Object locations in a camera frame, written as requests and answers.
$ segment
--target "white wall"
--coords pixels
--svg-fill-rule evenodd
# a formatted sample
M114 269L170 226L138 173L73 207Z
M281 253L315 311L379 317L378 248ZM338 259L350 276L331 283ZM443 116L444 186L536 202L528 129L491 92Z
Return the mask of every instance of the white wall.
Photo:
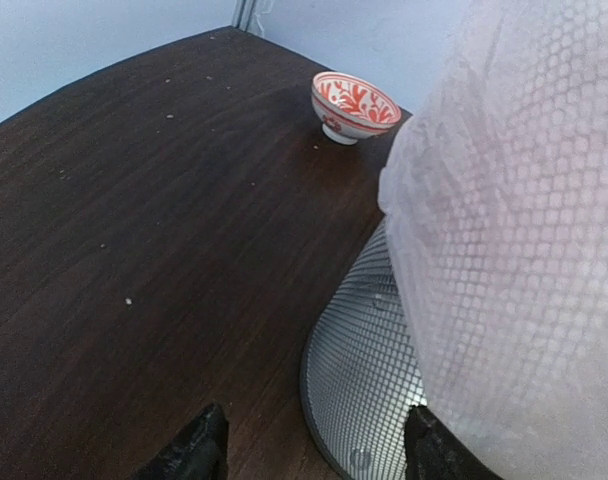
M0 122L137 53L231 24L236 0L0 0Z
M369 80L417 111L470 0L275 0L265 38ZM269 10L260 5L258 13Z

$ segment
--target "bubble wrap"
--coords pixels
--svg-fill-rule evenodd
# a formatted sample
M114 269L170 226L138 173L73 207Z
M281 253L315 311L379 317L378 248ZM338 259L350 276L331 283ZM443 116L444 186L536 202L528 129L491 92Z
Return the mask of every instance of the bubble wrap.
M462 31L380 188L429 407L506 479L608 479L608 0Z

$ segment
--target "silver mesh base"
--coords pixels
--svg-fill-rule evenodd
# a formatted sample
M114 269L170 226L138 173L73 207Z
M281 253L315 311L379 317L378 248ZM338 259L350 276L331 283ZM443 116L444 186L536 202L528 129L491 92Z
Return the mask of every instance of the silver mesh base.
M404 423L426 399L383 223L311 333L301 391L315 441L344 478L404 478Z

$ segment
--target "wood grain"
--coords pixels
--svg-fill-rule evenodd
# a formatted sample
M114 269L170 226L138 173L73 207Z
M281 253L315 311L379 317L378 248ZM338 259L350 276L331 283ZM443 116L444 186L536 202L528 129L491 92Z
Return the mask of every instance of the wood grain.
M0 125L0 479L124 478L212 400L232 479L335 478L300 355L393 136L327 140L323 69L222 29Z

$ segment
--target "ceramic bowl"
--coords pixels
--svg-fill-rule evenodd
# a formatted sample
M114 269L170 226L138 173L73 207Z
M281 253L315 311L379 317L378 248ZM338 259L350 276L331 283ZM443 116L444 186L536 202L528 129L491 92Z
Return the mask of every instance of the ceramic bowl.
M400 108L379 88L345 73L315 75L311 96L322 130L342 145L386 133L402 118Z

